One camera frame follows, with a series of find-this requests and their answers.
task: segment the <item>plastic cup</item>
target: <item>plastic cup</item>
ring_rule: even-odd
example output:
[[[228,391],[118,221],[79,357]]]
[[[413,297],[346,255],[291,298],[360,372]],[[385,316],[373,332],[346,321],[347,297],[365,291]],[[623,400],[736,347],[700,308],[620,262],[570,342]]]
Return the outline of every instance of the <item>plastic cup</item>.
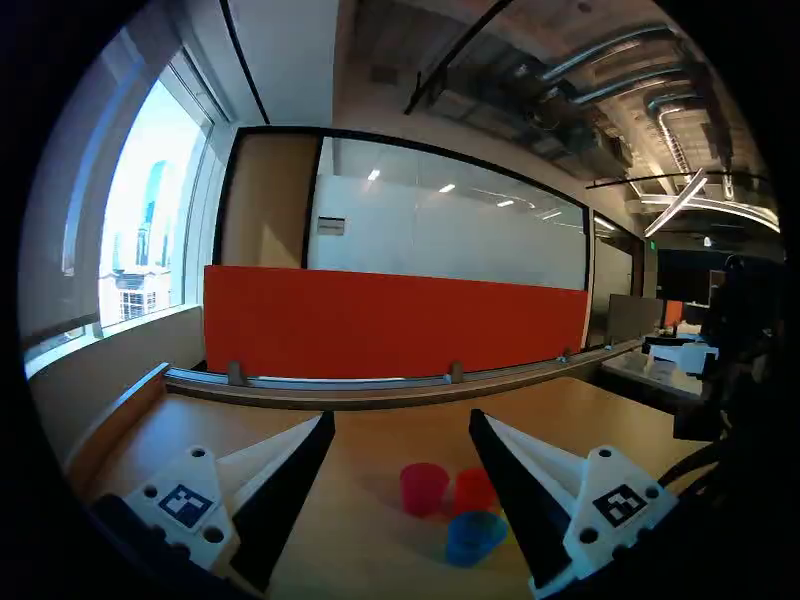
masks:
[[[400,472],[403,508],[415,517],[426,517],[442,506],[442,497],[450,476],[432,463],[415,463]]]
[[[496,498],[497,493],[484,469],[476,467],[461,471],[456,476],[453,515],[476,510],[489,510]]]
[[[459,515],[447,527],[447,562],[472,567],[489,556],[508,534],[508,525],[495,514],[476,511]]]

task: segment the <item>window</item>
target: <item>window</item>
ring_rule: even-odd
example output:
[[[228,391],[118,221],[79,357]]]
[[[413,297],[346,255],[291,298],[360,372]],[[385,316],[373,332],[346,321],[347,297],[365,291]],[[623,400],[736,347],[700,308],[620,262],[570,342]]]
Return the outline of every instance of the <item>window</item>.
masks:
[[[98,274],[103,327],[183,303],[182,240],[211,121],[179,81],[167,67],[155,82],[114,171]]]

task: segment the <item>pipe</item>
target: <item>pipe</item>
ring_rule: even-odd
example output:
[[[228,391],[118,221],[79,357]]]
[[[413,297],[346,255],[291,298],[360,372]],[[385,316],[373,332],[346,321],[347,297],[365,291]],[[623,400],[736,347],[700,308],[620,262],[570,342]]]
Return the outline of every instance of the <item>pipe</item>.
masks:
[[[563,79],[569,72],[574,71],[590,61],[603,60],[609,56],[613,56],[614,54],[618,54],[630,48],[635,48],[643,42],[651,40],[674,40],[677,42],[678,38],[675,36],[675,32],[664,24],[638,27],[633,31],[619,34],[594,44],[577,54],[573,54],[560,64],[550,67],[539,79],[544,83],[556,83]]]
[[[675,165],[678,167],[679,171],[689,171],[689,161],[686,160],[683,148],[681,148],[672,130],[664,122],[664,117],[676,112],[703,107],[703,99],[695,93],[666,94],[654,98],[647,103],[647,114],[650,115],[650,118],[656,122],[658,128],[661,130],[661,134],[664,136],[664,142],[667,144],[667,148],[669,148],[672,159],[675,161]],[[684,177],[687,182],[691,179],[691,175],[685,175]]]
[[[584,92],[571,101],[576,106],[584,106],[586,104],[600,102],[620,94],[633,92],[653,85],[673,81],[689,81],[691,79],[687,72],[686,66],[683,64],[672,64],[656,69],[648,69],[639,71],[633,75],[628,75],[622,79],[614,80],[610,83],[604,83],[588,92]]]

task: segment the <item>table surface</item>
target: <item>table surface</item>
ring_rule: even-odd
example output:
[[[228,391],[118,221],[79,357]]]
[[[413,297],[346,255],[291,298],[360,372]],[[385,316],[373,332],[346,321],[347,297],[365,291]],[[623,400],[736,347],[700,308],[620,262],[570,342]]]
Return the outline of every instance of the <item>table surface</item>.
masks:
[[[577,455],[616,446],[654,477],[702,446],[673,439],[671,416],[566,377],[447,404],[337,412],[336,437],[267,596],[529,599],[530,574],[513,538],[477,567],[452,567],[444,559],[449,519],[401,509],[405,465],[436,462],[453,478],[481,464],[467,430],[472,408]],[[94,495],[129,493],[193,444],[224,456],[316,414],[166,394],[109,456]]]
[[[655,360],[649,354],[642,354],[641,350],[605,360],[601,368],[692,400],[700,400],[703,393],[701,380],[688,375],[674,362]]]

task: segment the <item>orange partition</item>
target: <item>orange partition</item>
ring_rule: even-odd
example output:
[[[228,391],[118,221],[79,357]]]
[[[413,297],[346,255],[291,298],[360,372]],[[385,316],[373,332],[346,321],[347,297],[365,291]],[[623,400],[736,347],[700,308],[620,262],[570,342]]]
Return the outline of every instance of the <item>orange partition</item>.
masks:
[[[683,317],[683,302],[667,300],[667,308],[664,313],[664,327],[671,327],[676,321],[680,323],[681,317]]]
[[[208,369],[247,375],[421,377],[580,349],[587,293],[434,277],[208,266]]]

